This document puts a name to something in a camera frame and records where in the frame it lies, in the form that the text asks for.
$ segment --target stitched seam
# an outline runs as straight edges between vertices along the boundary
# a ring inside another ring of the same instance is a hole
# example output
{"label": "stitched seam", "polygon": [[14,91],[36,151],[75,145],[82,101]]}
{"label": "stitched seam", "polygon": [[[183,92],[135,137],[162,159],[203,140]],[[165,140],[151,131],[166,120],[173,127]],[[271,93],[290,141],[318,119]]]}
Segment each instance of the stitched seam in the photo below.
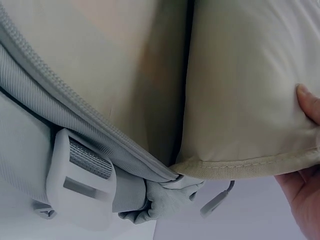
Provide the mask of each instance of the stitched seam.
{"label": "stitched seam", "polygon": [[[317,150],[313,150],[309,153],[307,153],[306,155],[309,156],[309,155],[313,155],[315,153],[317,153],[318,151]],[[185,163],[181,163],[182,165],[187,165],[189,167],[200,167],[200,168],[203,168],[203,169],[236,169],[236,168],[246,168],[246,167],[251,167],[251,166],[258,166],[258,165],[267,165],[267,164],[275,164],[275,163],[279,163],[279,162],[282,162],[282,161],[292,161],[293,159],[297,159],[298,157],[303,157],[304,154],[295,154],[295,155],[292,155],[291,157],[283,157],[281,159],[277,159],[277,160],[273,160],[273,161],[266,161],[266,162],[257,162],[257,163],[249,163],[249,164],[242,164],[242,165],[237,165],[237,166],[204,166],[204,165],[200,165],[199,164],[203,164],[204,162],[194,162],[194,163],[191,163],[191,162],[185,162]]]}

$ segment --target white background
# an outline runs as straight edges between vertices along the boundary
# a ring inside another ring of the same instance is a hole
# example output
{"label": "white background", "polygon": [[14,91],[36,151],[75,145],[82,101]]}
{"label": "white background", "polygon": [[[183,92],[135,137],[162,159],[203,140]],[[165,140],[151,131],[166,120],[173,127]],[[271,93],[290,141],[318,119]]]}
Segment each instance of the white background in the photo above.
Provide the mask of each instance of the white background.
{"label": "white background", "polygon": [[154,240],[304,240],[273,177],[238,180],[227,199],[207,218],[200,209],[225,190],[228,181],[212,181],[195,204],[157,223]]}

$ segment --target gray backpack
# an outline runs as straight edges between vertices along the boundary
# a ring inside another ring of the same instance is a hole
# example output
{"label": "gray backpack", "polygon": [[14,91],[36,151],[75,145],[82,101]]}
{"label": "gray backpack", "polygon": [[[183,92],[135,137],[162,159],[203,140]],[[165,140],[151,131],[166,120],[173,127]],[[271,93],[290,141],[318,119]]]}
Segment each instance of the gray backpack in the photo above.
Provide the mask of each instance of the gray backpack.
{"label": "gray backpack", "polygon": [[[173,84],[154,94],[162,86],[146,80],[155,78],[155,72],[137,73],[148,69],[137,65],[135,53],[140,48],[149,51],[146,58],[155,58],[152,48],[163,47],[161,39],[149,40],[153,46],[141,45],[145,39],[138,35],[154,20],[151,38],[176,35],[165,52],[155,54],[162,60],[186,55],[186,19],[192,17],[193,5],[145,2],[141,9],[133,6],[138,11],[133,23],[119,22],[119,28],[132,24],[137,33],[130,28],[120,29],[128,30],[124,33],[97,30],[96,19],[83,12],[85,1],[0,2],[0,179],[28,195],[35,214],[44,219],[58,214],[78,226],[103,230],[112,213],[118,213],[140,224],[190,204],[203,185],[203,180],[168,168],[179,152],[181,131],[173,130],[182,128],[181,89],[170,96],[177,89]],[[132,42],[109,42],[112,37],[102,33],[131,35]],[[164,69],[170,81],[182,82],[185,63],[177,58],[178,74]],[[143,99],[135,102],[135,97]]]}

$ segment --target beige padded panel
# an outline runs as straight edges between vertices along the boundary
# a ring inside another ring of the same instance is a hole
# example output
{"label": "beige padded panel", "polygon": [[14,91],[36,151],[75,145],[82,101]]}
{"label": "beige padded panel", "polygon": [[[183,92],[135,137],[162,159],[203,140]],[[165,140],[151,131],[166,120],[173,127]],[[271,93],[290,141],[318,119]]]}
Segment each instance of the beige padded panel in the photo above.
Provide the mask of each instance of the beige padded panel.
{"label": "beige padded panel", "polygon": [[293,172],[319,163],[295,85],[320,96],[316,0],[198,0],[182,149],[173,170],[202,179]]}
{"label": "beige padded panel", "polygon": [[169,164],[187,1],[1,0],[46,64],[114,126]]}

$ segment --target hand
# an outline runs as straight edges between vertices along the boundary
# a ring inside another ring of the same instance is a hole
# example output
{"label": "hand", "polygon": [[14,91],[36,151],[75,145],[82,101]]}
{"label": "hand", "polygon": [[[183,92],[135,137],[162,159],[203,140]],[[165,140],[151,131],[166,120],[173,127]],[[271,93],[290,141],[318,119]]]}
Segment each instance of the hand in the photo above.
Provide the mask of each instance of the hand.
{"label": "hand", "polygon": [[[320,98],[304,85],[297,87],[301,109],[320,125]],[[303,234],[309,240],[320,240],[320,166],[275,176],[280,184]]]}

